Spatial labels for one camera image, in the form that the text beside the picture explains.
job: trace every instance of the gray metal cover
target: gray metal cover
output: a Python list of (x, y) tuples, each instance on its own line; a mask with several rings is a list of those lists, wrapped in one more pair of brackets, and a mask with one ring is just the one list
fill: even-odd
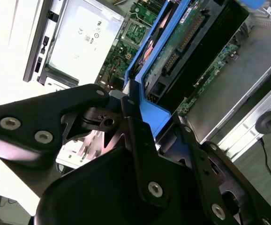
[(95, 0), (70, 0), (48, 64), (79, 80), (94, 83), (124, 21), (124, 17)]

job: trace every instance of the motherboard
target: motherboard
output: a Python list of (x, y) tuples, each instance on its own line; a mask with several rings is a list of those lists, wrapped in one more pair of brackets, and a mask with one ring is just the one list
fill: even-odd
[[(234, 45), (232, 43), (228, 43), (222, 52), (217, 56), (217, 58), (213, 61), (210, 65), (208, 70), (202, 75), (202, 77), (197, 81), (195, 84), (197, 91), (195, 92), (194, 96), (191, 99), (184, 99), (180, 106), (177, 108), (177, 113), (180, 116), (185, 116), (189, 109), (194, 105), (195, 101), (199, 98), (199, 96), (206, 90), (211, 81), (215, 79), (217, 75), (219, 75), (222, 68), (231, 60), (236, 60), (238, 58), (237, 50), (239, 46)], [(207, 80), (200, 85), (200, 81), (203, 78), (207, 78)]]
[(140, 2), (134, 3), (124, 25), (100, 70), (97, 83), (110, 89), (121, 89), (125, 71), (143, 44), (157, 15)]

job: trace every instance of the green circuit board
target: green circuit board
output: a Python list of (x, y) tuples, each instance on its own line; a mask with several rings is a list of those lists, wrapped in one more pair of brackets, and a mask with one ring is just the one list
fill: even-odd
[(106, 86), (109, 85), (112, 76), (124, 80), (125, 71), (156, 18), (157, 16), (142, 4), (133, 4), (130, 10), (130, 19), (126, 21), (126, 25), (122, 26), (121, 31), (119, 31), (120, 36), (117, 44), (110, 50), (99, 72), (101, 80), (104, 80)]
[(175, 64), (178, 57), (174, 51), (178, 50), (179, 52), (182, 52), (185, 49), (187, 43), (205, 18), (200, 13), (202, 3), (203, 1), (198, 0), (187, 8), (173, 34), (170, 36), (166, 45), (152, 64), (149, 72), (144, 77), (145, 83), (150, 82), (153, 75), (163, 71), (164, 68), (169, 71)]
[(133, 20), (130, 20), (127, 26), (124, 39), (129, 40), (132, 44), (140, 46), (145, 38), (145, 34), (148, 33), (149, 28)]
[(189, 109), (195, 104), (195, 101), (198, 97), (209, 87), (211, 81), (220, 73), (221, 69), (228, 63), (230, 59), (236, 54), (238, 50), (237, 45), (233, 45), (228, 43), (222, 52), (217, 56), (217, 58), (213, 61), (207, 71), (204, 73), (204, 76), (207, 75), (209, 78), (205, 81), (202, 87), (198, 90), (196, 95), (191, 98), (190, 101), (186, 99), (180, 104), (177, 108), (177, 113), (180, 116), (185, 116)]
[(150, 12), (148, 9), (146, 9), (142, 4), (135, 3), (131, 10), (130, 18), (134, 20), (138, 20), (143, 24), (152, 26), (155, 22), (157, 15)]
[(104, 74), (110, 78), (116, 76), (124, 79), (125, 71), (136, 55), (138, 49), (125, 41), (118, 41), (112, 55), (107, 59)]

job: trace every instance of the floor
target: floor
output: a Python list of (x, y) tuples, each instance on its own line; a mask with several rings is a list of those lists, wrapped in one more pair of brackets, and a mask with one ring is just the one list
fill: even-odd
[[(271, 135), (263, 137), (268, 155), (268, 165), (271, 168)], [(235, 165), (271, 205), (271, 177), (265, 168), (264, 153), (258, 142), (246, 151)]]

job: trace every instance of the screw head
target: screw head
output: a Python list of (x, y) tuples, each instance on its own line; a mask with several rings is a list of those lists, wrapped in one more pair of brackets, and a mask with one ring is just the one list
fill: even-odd
[(34, 138), (39, 143), (48, 144), (53, 140), (53, 135), (48, 131), (40, 130), (36, 132)]
[(271, 225), (270, 222), (266, 218), (262, 218), (263, 224)]
[(189, 127), (184, 127), (184, 128), (185, 128), (186, 131), (188, 131), (189, 133), (191, 133), (191, 131), (192, 131), (191, 128), (189, 128)]
[(21, 126), (21, 122), (14, 117), (5, 117), (0, 120), (0, 126), (6, 130), (16, 130)]
[(97, 90), (96, 93), (99, 94), (99, 95), (104, 95), (104, 92), (101, 91), (101, 90)]
[(163, 189), (157, 182), (151, 181), (148, 190), (154, 197), (160, 198), (163, 195)]
[(128, 99), (127, 100), (130, 104), (132, 104), (132, 105), (134, 105), (135, 103), (132, 101), (132, 100), (130, 100), (130, 99)]
[(217, 150), (217, 147), (216, 147), (214, 144), (210, 144), (210, 147), (211, 147), (213, 150)]
[(225, 220), (225, 212), (218, 204), (213, 204), (211, 206), (212, 212), (221, 220)]

